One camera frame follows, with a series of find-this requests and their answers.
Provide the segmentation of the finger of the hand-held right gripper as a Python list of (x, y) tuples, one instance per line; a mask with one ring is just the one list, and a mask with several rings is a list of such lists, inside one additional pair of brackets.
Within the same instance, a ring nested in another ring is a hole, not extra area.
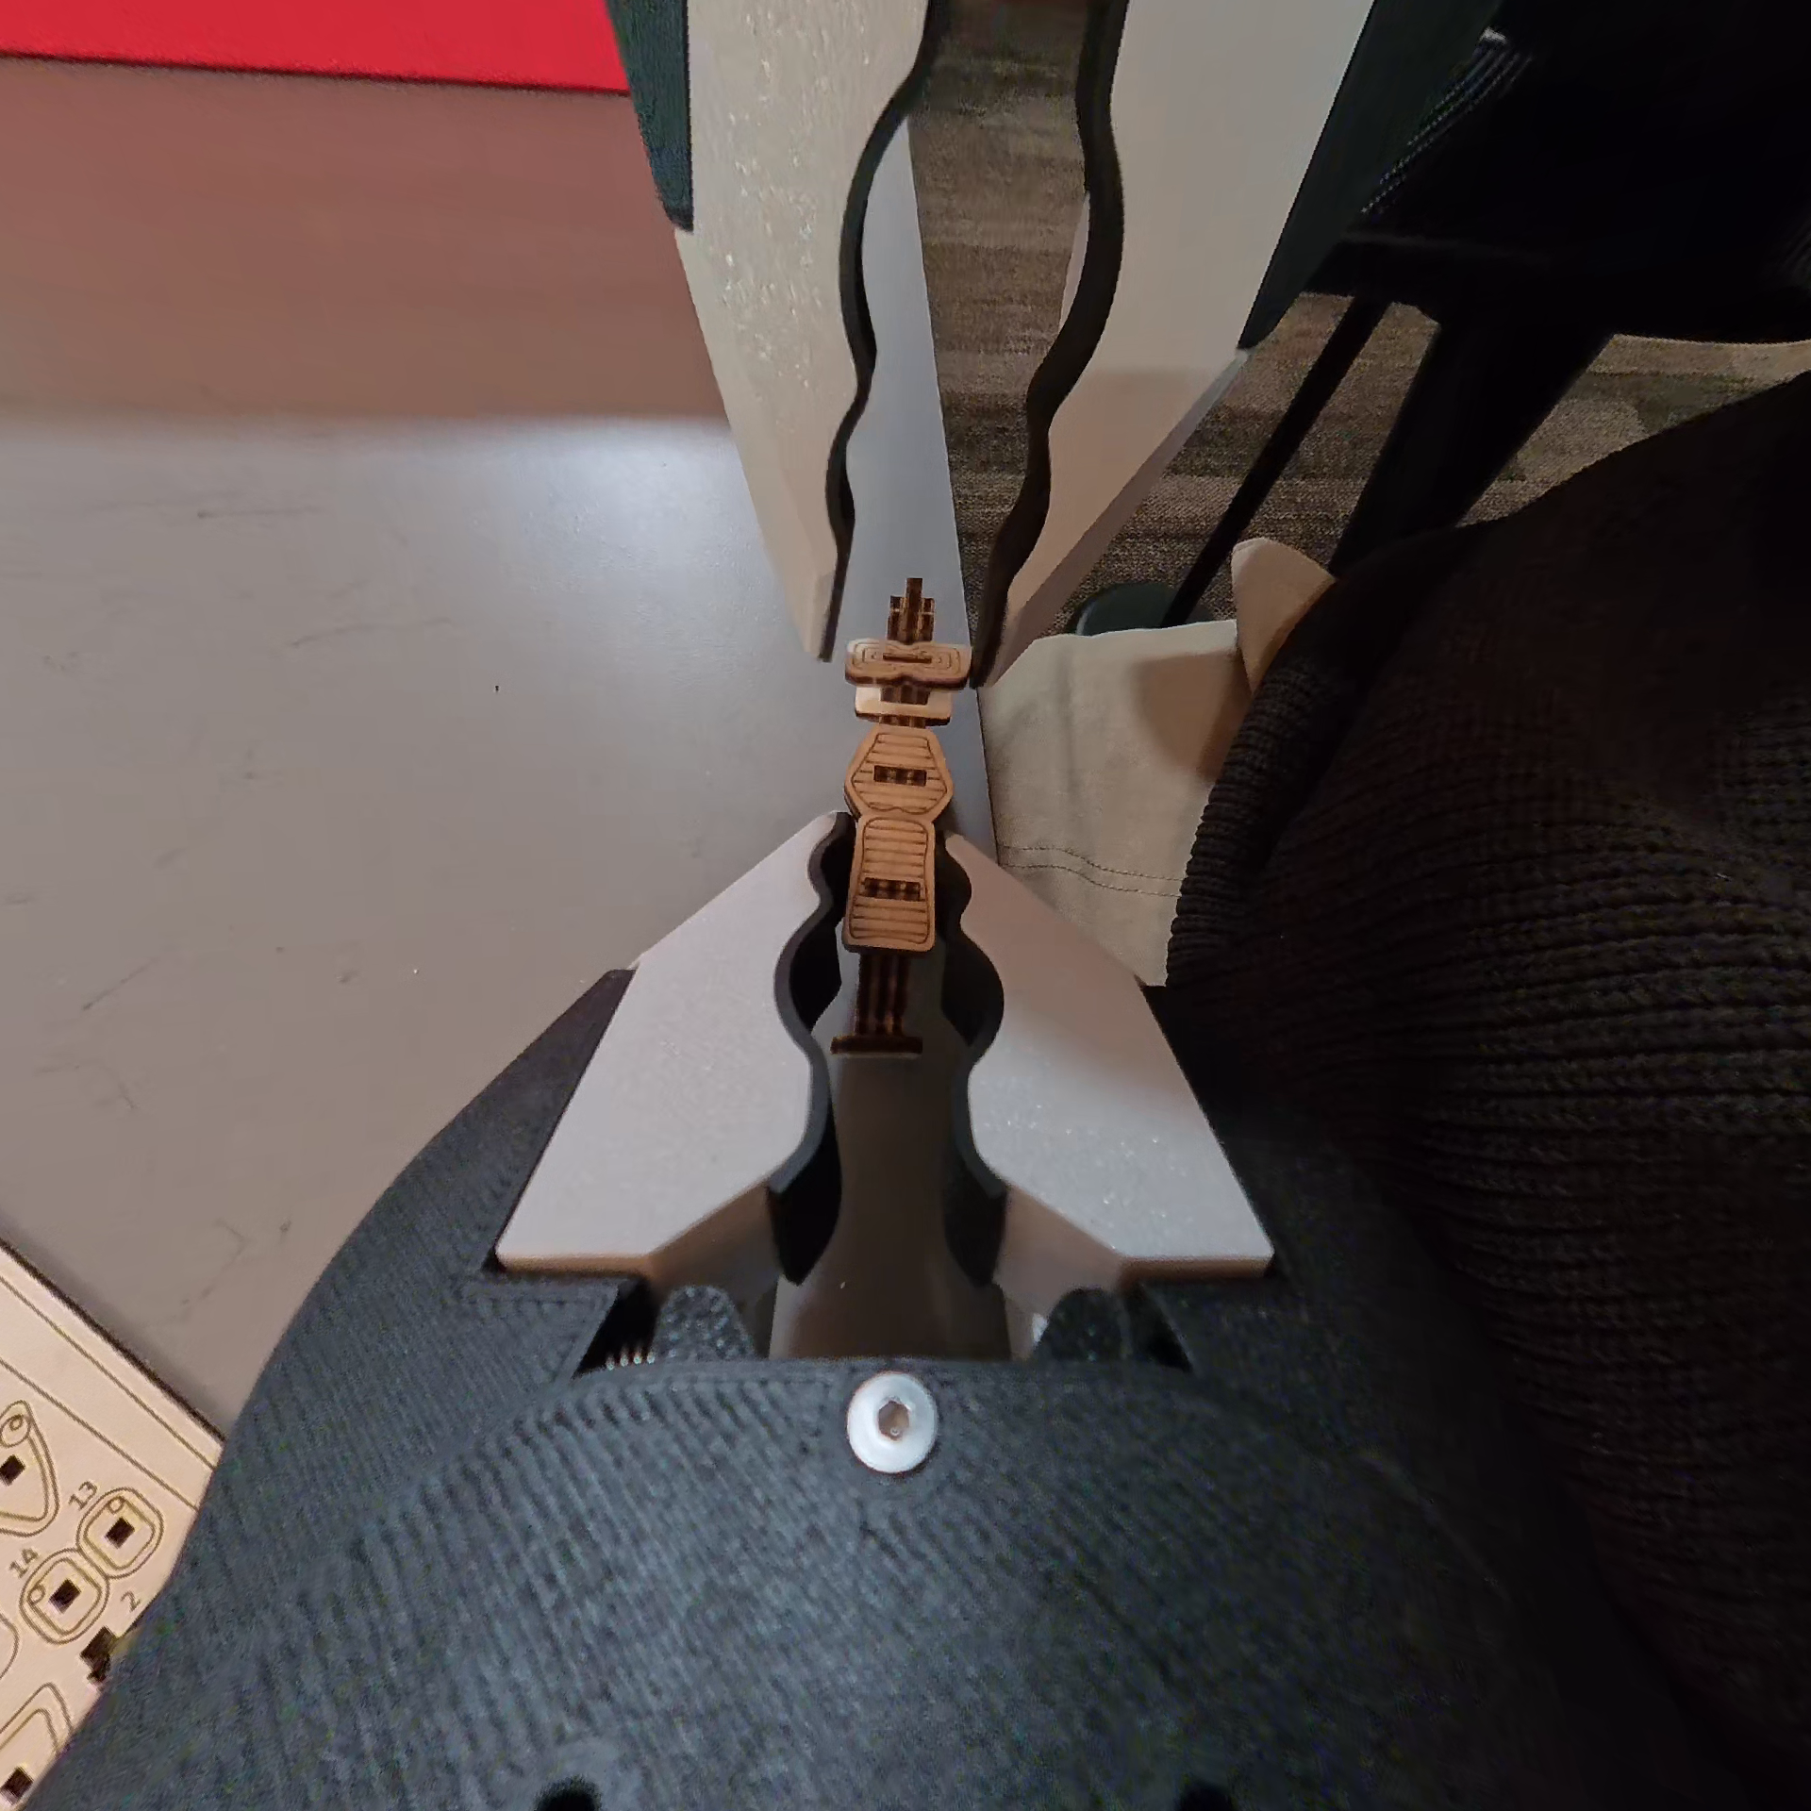
[(1078, 68), (1083, 242), (1025, 397), (976, 680), (1058, 616), (1234, 374), (1364, 2), (1095, 4)]
[(946, 4), (687, 4), (695, 321), (811, 659), (876, 632), (928, 532), (946, 566), (907, 119)]

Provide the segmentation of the black office chair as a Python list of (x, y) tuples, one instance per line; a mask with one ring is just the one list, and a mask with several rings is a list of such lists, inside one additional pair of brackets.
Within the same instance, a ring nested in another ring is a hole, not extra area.
[(1492, 4), (1305, 283), (1346, 311), (1177, 586), (1074, 632), (1177, 625), (1391, 304), (1436, 323), (1332, 569), (1455, 526), (1615, 335), (1806, 339), (1806, 2)]

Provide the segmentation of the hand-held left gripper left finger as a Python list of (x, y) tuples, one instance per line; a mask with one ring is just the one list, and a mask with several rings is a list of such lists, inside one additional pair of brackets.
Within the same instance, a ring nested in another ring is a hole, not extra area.
[(842, 1197), (816, 1024), (842, 987), (852, 816), (795, 831), (621, 982), (497, 1238), (511, 1275), (707, 1284), (769, 1354), (781, 1281), (823, 1256)]

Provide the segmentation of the person's beige trousers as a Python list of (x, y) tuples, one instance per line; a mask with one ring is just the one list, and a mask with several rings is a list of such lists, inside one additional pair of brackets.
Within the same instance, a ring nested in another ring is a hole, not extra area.
[(981, 692), (1000, 864), (1130, 968), (1164, 982), (1188, 853), (1253, 693), (1333, 576), (1248, 539), (1232, 616), (1049, 634)]

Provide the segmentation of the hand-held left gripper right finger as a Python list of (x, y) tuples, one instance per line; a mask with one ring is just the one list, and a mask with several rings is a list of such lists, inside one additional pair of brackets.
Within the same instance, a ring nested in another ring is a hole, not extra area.
[(1074, 1289), (1260, 1277), (1272, 1242), (1139, 979), (959, 834), (937, 888), (946, 1243), (998, 1289), (1007, 1348)]

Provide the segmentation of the person's black knit sweater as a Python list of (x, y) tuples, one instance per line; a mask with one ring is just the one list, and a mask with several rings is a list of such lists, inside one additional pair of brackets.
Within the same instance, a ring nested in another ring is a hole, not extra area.
[(1806, 377), (1402, 541), (1211, 791), (1174, 1024), (1473, 1300), (1640, 1634), (1806, 1806)]

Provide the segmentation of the wooden puzzle model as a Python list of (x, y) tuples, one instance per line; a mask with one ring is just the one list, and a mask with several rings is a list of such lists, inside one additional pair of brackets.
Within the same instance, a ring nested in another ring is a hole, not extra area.
[[(880, 636), (938, 641), (937, 604), (919, 577), (888, 602)], [(938, 730), (950, 723), (956, 689), (856, 688), (852, 707), (864, 723), (845, 770), (854, 820), (845, 888), (845, 948), (857, 959), (849, 1028), (831, 1040), (836, 1054), (903, 1058), (922, 1051), (907, 1028), (911, 962), (937, 942), (938, 819), (954, 781)]]

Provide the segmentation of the laser-cut wooden parts sheet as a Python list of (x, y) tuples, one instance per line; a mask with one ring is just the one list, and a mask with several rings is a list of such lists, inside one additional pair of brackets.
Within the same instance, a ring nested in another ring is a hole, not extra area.
[(2, 1806), (22, 1806), (163, 1589), (220, 1439), (2, 1253)]

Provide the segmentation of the red plastic bin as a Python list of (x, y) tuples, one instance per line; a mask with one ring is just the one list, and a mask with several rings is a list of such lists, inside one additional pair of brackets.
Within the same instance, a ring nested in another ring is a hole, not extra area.
[(627, 89), (602, 2), (4, 2), (2, 49), (149, 68)]

